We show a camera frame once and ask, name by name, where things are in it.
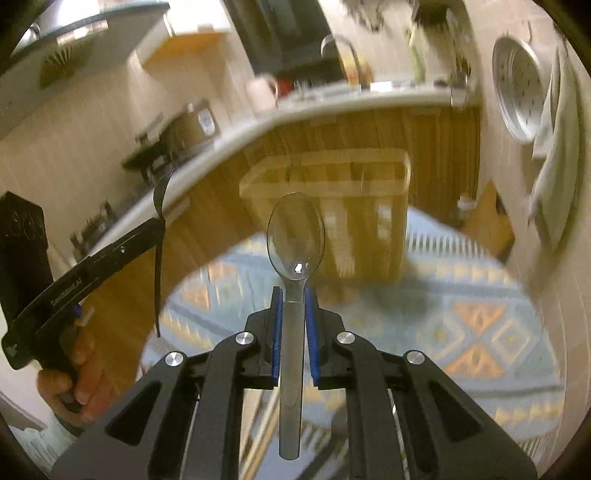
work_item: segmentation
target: white label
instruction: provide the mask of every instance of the white label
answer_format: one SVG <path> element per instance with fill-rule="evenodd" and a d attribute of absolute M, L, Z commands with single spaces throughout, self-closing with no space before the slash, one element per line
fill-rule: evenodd
<path fill-rule="evenodd" d="M 216 124 L 213 121 L 212 114 L 209 110 L 201 110 L 197 114 L 197 118 L 199 119 L 199 124 L 201 128 L 203 128 L 203 132 L 208 136 L 211 137 L 216 132 Z"/>

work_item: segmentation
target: human hand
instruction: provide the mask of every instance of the human hand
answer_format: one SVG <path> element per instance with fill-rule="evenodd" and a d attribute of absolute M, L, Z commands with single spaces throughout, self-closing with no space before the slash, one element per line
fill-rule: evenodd
<path fill-rule="evenodd" d="M 94 341 L 83 328 L 76 338 L 70 359 L 78 370 L 74 397 L 82 405 L 80 413 L 68 411 L 59 397 L 60 393 L 72 388 L 72 379 L 67 374 L 52 369 L 40 371 L 37 390 L 57 416 L 80 428 L 94 422 L 115 403 L 119 391 L 109 380 Z"/>

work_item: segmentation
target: white countertop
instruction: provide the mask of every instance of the white countertop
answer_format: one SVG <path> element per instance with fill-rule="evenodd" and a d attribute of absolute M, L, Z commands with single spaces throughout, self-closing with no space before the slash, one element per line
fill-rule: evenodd
<path fill-rule="evenodd" d="M 260 115 L 257 118 L 251 118 L 239 125 L 233 125 L 230 130 L 222 132 L 204 152 L 183 164 L 170 179 L 164 198 L 164 209 L 178 201 L 183 194 L 189 191 L 193 185 L 217 165 L 279 125 L 290 124 L 320 115 L 382 107 L 449 106 L 450 99 L 451 91 L 449 88 L 421 85 L 385 93 L 356 90 L 352 93 L 323 100 L 283 103 L 277 110 Z M 152 201 L 152 192 L 153 190 L 148 192 L 107 231 L 105 236 L 91 250 L 90 255 L 115 242 L 149 218 L 157 217 Z"/>

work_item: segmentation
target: faucet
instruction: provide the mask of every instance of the faucet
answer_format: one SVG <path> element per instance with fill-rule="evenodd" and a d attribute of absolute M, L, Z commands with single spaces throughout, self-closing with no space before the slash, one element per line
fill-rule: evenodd
<path fill-rule="evenodd" d="M 326 49 L 326 46 L 331 42 L 335 42 L 336 45 L 337 40 L 347 44 L 347 46 L 351 49 L 351 55 L 353 55 L 353 62 L 355 62 L 355 69 L 357 70 L 357 77 L 359 78 L 359 84 L 361 85 L 361 89 L 369 90 L 369 82 L 365 79 L 361 72 L 361 64 L 359 63 L 357 51 L 355 50 L 355 47 L 347 37 L 345 37 L 344 35 L 335 35 L 332 33 L 328 34 L 324 37 L 324 39 L 322 39 L 322 43 L 320 45 L 320 55 L 324 57 L 324 51 Z"/>

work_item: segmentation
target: spoon handle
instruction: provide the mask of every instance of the spoon handle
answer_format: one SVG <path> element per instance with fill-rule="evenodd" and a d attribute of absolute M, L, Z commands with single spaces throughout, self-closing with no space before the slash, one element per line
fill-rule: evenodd
<path fill-rule="evenodd" d="M 279 455 L 295 460 L 300 455 L 301 392 L 304 371 L 304 302 L 283 305 L 281 332 L 281 386 L 279 396 Z"/>

